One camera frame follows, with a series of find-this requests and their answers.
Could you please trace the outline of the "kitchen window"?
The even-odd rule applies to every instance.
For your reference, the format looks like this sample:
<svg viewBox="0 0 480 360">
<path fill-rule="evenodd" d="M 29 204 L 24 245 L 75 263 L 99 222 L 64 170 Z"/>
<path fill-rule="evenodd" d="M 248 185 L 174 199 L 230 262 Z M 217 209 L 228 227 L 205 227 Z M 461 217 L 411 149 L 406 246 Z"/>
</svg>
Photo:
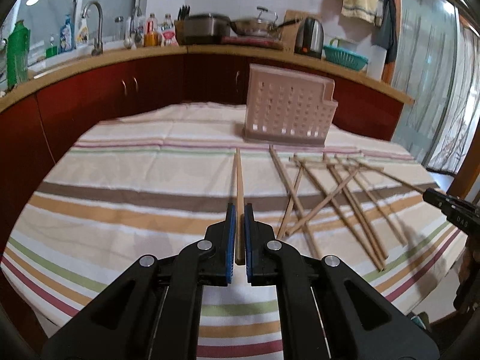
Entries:
<svg viewBox="0 0 480 360">
<path fill-rule="evenodd" d="M 103 9 L 102 42 L 120 41 L 120 30 L 126 30 L 133 10 L 145 8 L 142 0 L 16 0 L 1 23 L 1 36 L 8 38 L 19 20 L 30 30 L 28 64 L 32 66 L 47 57 L 47 49 L 60 47 L 59 35 L 65 20 L 72 23 L 75 37 L 81 26 L 81 13 L 88 2 L 99 2 Z"/>
</svg>

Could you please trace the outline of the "wooden chopstick short left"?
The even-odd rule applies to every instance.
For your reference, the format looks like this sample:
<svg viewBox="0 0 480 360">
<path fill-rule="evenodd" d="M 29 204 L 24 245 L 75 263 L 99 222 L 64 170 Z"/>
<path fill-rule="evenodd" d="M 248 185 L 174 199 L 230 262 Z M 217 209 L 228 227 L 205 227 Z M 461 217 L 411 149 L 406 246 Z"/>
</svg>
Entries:
<svg viewBox="0 0 480 360">
<path fill-rule="evenodd" d="M 295 181 L 291 182 L 291 179 L 289 177 L 287 169 L 283 166 L 282 163 L 280 163 L 278 165 L 278 169 L 279 169 L 279 171 L 278 171 L 279 175 L 281 176 L 281 179 L 282 179 L 284 185 L 286 186 L 287 197 L 288 197 L 288 203 L 287 203 L 287 206 L 286 206 L 286 210 L 285 210 L 285 213 L 284 213 L 283 218 L 281 220 L 280 228 L 278 229 L 278 232 L 277 232 L 277 238 L 281 239 L 286 235 L 286 232 L 287 232 L 287 225 L 290 222 L 291 213 L 292 213 L 292 211 L 295 207 L 294 197 L 297 196 L 297 192 L 298 192 L 298 189 L 299 189 L 300 181 L 302 179 L 303 171 L 298 170 L 297 176 L 295 177 Z"/>
</svg>

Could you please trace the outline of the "wooden chopstick crossing diagonal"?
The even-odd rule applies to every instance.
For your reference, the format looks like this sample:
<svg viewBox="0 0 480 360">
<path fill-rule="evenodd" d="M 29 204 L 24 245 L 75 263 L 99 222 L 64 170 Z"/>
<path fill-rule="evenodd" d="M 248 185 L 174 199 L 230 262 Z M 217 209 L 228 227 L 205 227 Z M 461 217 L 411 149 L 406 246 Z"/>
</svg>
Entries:
<svg viewBox="0 0 480 360">
<path fill-rule="evenodd" d="M 359 172 L 359 168 L 355 167 L 353 172 L 349 174 L 349 176 L 345 179 L 341 179 L 341 182 L 337 185 L 337 188 L 334 189 L 332 192 L 328 193 L 326 197 L 317 204 L 310 212 L 306 215 L 303 215 L 302 218 L 295 224 L 295 226 L 289 228 L 287 233 L 291 236 L 296 233 L 299 229 L 301 229 L 305 224 L 307 224 L 311 219 L 313 219 L 321 209 L 330 203 L 338 194 L 340 194 L 343 189 L 346 188 L 347 184 L 357 175 Z"/>
</svg>

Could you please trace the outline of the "wooden chopstick middle pair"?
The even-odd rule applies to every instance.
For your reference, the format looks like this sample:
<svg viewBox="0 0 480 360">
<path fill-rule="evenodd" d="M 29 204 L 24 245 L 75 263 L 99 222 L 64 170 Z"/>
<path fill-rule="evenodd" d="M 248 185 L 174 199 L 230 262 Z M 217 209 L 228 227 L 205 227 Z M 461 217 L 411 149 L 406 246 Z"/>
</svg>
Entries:
<svg viewBox="0 0 480 360">
<path fill-rule="evenodd" d="M 331 162 L 327 154 L 323 154 L 323 160 L 326 162 Z M 327 167 L 332 177 L 339 184 L 342 178 L 339 172 L 336 170 L 335 166 L 327 166 Z M 363 209 L 361 208 L 360 203 L 358 202 L 356 197 L 354 197 L 352 191 L 348 188 L 348 186 L 346 186 L 346 188 L 343 189 L 343 194 L 345 195 L 346 199 L 350 203 L 355 216 L 357 217 L 361 227 L 364 230 L 364 234 L 366 235 L 366 238 L 368 239 L 370 245 L 373 248 L 373 251 L 375 251 L 377 256 L 385 263 L 385 266 L 386 266 L 386 259 L 388 258 L 388 254 L 384 246 L 381 245 L 381 242 L 379 241 L 378 236 L 376 235 L 372 225 L 368 221 L 367 216 L 364 213 Z"/>
</svg>

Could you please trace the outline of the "wooden chopstick long middle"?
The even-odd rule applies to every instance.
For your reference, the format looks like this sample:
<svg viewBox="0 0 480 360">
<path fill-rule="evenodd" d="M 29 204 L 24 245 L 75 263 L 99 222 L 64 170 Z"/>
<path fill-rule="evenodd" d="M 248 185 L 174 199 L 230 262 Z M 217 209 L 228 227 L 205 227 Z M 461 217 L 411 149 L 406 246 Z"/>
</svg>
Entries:
<svg viewBox="0 0 480 360">
<path fill-rule="evenodd" d="M 301 161 L 298 157 L 294 157 L 293 160 L 296 162 L 297 165 L 300 166 L 300 168 L 307 173 L 307 177 L 312 181 L 312 183 L 324 194 L 326 194 L 326 189 L 321 185 L 320 181 L 317 179 L 317 177 L 307 168 L 307 165 L 305 164 L 304 161 Z M 334 212 L 337 214 L 337 216 L 343 221 L 343 224 L 350 230 L 354 238 L 357 240 L 357 242 L 360 244 L 360 246 L 364 249 L 364 252 L 368 255 L 374 266 L 381 272 L 385 268 L 385 263 L 377 256 L 375 251 L 371 250 L 371 248 L 367 245 L 367 243 L 364 241 L 364 239 L 360 236 L 360 234 L 357 232 L 357 230 L 354 228 L 353 225 L 350 224 L 348 221 L 347 217 L 344 215 L 342 212 L 340 205 L 338 205 L 335 196 L 339 194 L 340 191 L 338 191 L 336 194 L 334 194 L 331 199 L 329 200 L 329 203 L 334 209 Z"/>
</svg>

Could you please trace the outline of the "wooden chopstick horizontal top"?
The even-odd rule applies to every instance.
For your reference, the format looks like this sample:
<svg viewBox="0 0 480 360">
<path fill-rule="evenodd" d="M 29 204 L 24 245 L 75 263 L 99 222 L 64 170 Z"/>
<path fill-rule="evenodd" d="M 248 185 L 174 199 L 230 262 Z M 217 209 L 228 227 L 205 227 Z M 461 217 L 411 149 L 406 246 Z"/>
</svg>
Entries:
<svg viewBox="0 0 480 360">
<path fill-rule="evenodd" d="M 317 159 L 308 159 L 308 158 L 298 158 L 298 157 L 289 157 L 289 161 L 291 162 L 301 162 L 306 164 L 316 164 L 326 167 L 363 167 L 366 169 L 370 169 L 376 172 L 384 171 L 384 167 L 382 166 L 371 166 L 365 163 L 343 163 L 343 162 L 326 162 L 324 160 L 317 160 Z"/>
</svg>

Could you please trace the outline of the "glass sliding door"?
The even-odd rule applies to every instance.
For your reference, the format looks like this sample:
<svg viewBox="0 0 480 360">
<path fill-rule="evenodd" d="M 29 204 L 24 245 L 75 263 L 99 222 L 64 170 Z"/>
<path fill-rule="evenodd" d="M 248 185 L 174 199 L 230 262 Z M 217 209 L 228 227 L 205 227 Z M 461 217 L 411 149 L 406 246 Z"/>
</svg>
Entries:
<svg viewBox="0 0 480 360">
<path fill-rule="evenodd" d="M 393 86 L 408 94 L 392 140 L 455 175 L 479 123 L 479 34 L 448 0 L 402 0 Z"/>
</svg>

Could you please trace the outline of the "dark hanging cloth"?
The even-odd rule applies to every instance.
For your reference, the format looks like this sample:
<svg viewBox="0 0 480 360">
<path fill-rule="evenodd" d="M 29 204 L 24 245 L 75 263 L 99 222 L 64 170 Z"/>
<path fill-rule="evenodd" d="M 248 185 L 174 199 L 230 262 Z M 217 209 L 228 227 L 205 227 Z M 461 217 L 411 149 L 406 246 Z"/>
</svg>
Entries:
<svg viewBox="0 0 480 360">
<path fill-rule="evenodd" d="M 373 37 L 373 44 L 386 50 L 385 63 L 393 63 L 396 60 L 398 38 L 395 0 L 383 0 L 382 24 Z"/>
</svg>

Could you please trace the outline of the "pink perforated utensil holder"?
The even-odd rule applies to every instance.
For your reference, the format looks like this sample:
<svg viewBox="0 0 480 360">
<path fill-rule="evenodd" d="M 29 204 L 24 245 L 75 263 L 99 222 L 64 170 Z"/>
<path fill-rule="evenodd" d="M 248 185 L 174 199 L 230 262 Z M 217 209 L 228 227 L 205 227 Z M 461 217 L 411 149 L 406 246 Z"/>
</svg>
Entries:
<svg viewBox="0 0 480 360">
<path fill-rule="evenodd" d="M 323 147 L 338 107 L 334 91 L 335 81 L 323 76 L 252 64 L 244 137 Z"/>
</svg>

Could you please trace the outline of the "steel electric kettle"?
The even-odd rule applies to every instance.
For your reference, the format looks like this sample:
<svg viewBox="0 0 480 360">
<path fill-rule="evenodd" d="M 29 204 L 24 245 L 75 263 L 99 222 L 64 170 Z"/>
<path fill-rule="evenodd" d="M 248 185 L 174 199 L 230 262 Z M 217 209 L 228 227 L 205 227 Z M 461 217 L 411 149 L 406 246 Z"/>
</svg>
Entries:
<svg viewBox="0 0 480 360">
<path fill-rule="evenodd" d="M 295 40 L 295 54 L 321 59 L 324 45 L 322 23 L 312 17 L 306 17 L 298 27 Z"/>
</svg>

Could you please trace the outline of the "wooden cutting board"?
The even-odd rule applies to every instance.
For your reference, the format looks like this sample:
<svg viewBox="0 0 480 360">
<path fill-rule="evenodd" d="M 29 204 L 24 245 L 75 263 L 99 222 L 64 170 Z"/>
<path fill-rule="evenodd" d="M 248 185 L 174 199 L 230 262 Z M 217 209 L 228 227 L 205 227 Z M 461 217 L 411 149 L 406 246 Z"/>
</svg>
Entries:
<svg viewBox="0 0 480 360">
<path fill-rule="evenodd" d="M 321 15 L 315 14 L 302 10 L 291 10 L 287 9 L 284 15 L 284 21 L 300 19 L 303 20 L 306 17 L 314 17 L 315 19 L 321 21 Z M 299 29 L 300 23 L 292 24 L 290 26 L 285 26 L 281 31 L 281 42 L 283 44 L 283 50 L 285 52 L 293 53 L 295 51 L 295 41 L 297 37 L 297 32 Z"/>
</svg>

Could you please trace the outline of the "steel wok with lid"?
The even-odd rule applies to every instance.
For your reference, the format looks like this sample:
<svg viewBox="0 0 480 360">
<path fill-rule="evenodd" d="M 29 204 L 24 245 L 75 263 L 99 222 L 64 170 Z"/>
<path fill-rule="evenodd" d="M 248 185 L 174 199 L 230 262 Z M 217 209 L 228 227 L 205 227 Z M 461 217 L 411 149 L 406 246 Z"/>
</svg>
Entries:
<svg viewBox="0 0 480 360">
<path fill-rule="evenodd" d="M 257 16 L 231 20 L 230 28 L 240 37 L 279 39 L 284 27 L 298 24 L 301 19 L 290 19 L 278 24 L 278 14 L 266 7 L 257 6 Z"/>
</svg>

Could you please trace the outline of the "blue detergent bottle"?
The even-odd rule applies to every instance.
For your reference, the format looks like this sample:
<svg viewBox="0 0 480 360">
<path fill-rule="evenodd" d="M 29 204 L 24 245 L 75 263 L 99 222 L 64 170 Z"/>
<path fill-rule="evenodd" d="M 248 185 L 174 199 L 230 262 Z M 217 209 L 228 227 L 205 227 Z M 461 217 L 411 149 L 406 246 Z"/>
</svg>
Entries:
<svg viewBox="0 0 480 360">
<path fill-rule="evenodd" d="M 70 15 L 66 15 L 63 26 L 59 31 L 59 52 L 65 53 L 73 50 L 73 26 Z"/>
</svg>

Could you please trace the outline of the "knife block with knives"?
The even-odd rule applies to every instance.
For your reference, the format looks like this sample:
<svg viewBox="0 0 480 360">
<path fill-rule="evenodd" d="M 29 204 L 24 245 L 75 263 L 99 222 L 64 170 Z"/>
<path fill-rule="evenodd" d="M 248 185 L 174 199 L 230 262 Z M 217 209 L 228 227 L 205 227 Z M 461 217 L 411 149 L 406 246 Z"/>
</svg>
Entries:
<svg viewBox="0 0 480 360">
<path fill-rule="evenodd" d="M 184 21 L 189 16 L 191 7 L 188 5 L 183 5 L 179 8 L 177 19 L 174 21 L 176 29 L 176 40 L 179 45 L 183 46 L 185 44 L 184 36 Z"/>
</svg>

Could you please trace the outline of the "steel rice cooker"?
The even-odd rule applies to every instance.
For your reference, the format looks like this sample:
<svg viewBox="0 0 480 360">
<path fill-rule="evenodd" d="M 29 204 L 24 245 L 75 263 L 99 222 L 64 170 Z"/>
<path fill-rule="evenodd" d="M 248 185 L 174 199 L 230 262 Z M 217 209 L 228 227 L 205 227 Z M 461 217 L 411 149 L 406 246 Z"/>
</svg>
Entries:
<svg viewBox="0 0 480 360">
<path fill-rule="evenodd" d="M 216 13 L 187 16 L 183 34 L 187 45 L 216 45 L 230 35 L 230 18 Z"/>
</svg>

